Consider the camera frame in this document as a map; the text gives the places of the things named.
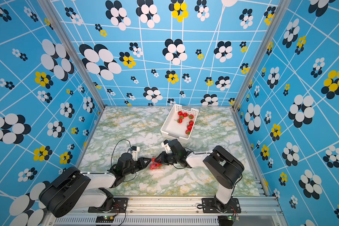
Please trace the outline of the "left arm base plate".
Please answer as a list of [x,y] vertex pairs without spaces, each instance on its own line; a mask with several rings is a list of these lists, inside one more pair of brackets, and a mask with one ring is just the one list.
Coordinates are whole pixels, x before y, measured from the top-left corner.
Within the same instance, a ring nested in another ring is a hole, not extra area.
[[110,198],[100,207],[89,207],[89,213],[124,213],[128,206],[128,198]]

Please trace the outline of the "clear plastic clamshell container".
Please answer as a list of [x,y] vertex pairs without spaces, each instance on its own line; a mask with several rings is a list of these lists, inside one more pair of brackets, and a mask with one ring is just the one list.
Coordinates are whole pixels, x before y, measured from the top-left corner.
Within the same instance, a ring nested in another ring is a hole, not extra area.
[[154,170],[163,170],[164,166],[160,163],[157,163],[155,161],[155,158],[152,158],[152,162],[150,164],[150,170],[154,171]]

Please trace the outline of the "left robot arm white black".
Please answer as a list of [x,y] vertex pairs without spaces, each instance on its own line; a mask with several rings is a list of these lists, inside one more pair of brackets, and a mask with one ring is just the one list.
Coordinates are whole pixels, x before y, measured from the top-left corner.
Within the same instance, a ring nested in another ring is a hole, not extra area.
[[107,173],[84,173],[70,167],[41,191],[39,200],[57,218],[87,207],[109,212],[117,206],[109,189],[118,187],[126,176],[144,170],[151,162],[151,158],[134,159],[131,153],[123,153]]

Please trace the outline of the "white perforated plastic basket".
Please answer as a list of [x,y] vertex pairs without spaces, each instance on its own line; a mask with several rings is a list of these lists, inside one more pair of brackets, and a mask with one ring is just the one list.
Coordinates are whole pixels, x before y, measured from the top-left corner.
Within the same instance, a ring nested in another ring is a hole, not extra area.
[[198,109],[175,104],[161,127],[162,135],[187,143],[195,130],[198,114]]

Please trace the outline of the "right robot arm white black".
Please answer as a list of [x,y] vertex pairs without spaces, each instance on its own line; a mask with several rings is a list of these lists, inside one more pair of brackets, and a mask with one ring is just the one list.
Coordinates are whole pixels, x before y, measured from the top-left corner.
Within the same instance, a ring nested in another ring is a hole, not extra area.
[[154,162],[162,165],[179,164],[183,169],[206,168],[218,181],[218,190],[212,206],[220,213],[235,211],[231,204],[234,189],[243,178],[244,165],[225,148],[215,146],[211,151],[196,153],[183,147],[177,140],[165,140],[162,143],[165,151],[161,152]]

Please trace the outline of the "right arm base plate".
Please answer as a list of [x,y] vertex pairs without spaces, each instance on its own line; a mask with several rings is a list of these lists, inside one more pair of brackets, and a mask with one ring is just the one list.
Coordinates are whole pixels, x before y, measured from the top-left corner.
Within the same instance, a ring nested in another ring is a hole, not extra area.
[[241,213],[241,207],[237,198],[231,198],[228,203],[223,204],[217,198],[202,198],[201,204],[198,205],[199,209],[202,209],[203,213],[224,213],[234,214]]

